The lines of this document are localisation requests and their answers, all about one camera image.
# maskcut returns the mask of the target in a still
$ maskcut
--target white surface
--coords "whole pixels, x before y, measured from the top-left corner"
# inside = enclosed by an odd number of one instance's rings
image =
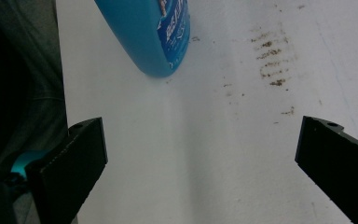
[[[199,41],[162,79],[93,1],[57,8],[69,125],[102,116],[109,157],[80,223],[350,223],[295,154],[304,115],[358,138],[358,1],[189,1]]]

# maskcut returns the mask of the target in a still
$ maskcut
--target dirt stain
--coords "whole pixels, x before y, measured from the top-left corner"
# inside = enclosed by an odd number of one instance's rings
[[[281,79],[278,79],[276,81],[270,82],[269,85],[271,85],[271,86],[281,86],[281,85],[283,85],[283,83],[285,81],[286,81],[286,79],[281,78]]]
[[[282,52],[281,49],[270,49],[269,51],[263,53],[261,56],[257,57],[257,60],[265,59],[265,58],[267,58],[268,56],[271,56],[271,55],[278,55],[281,52]]]
[[[269,48],[269,47],[271,47],[271,45],[272,45],[272,41],[269,41],[269,42],[264,43],[261,47],[262,48]]]
[[[264,66],[265,67],[275,67],[275,66],[279,66],[281,64],[281,62],[272,62],[272,63],[266,63]]]
[[[290,111],[282,112],[281,114],[283,114],[283,115],[294,115],[295,114],[295,107],[292,106],[292,107],[290,107]]]
[[[282,74],[283,73],[283,70],[280,69],[279,71],[275,71],[275,72],[264,72],[262,68],[260,68],[260,75],[262,78],[265,78],[265,77],[272,77],[272,76],[275,76],[275,75],[279,75],[279,74]]]
[[[271,32],[263,33],[260,36],[254,38],[254,39],[251,39],[251,42],[256,42],[258,40],[266,39],[267,37],[269,37],[269,35],[271,35]]]

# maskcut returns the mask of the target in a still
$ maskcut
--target blue plastic bottle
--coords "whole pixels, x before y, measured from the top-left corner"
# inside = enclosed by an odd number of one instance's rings
[[[138,68],[153,77],[172,74],[190,34],[187,0],[95,0]]]

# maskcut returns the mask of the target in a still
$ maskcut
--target gray cloth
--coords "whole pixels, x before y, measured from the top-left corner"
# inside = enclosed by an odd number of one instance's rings
[[[13,152],[53,149],[67,135],[67,123],[55,1],[0,0],[0,29],[26,62],[34,86],[1,164]],[[14,209],[19,224],[39,223],[31,193]]]

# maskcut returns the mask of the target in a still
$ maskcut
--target bottle label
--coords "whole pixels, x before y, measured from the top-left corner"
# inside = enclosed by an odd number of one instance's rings
[[[180,52],[189,25],[187,0],[159,0],[162,17],[158,23],[158,37],[171,69],[180,62]]]

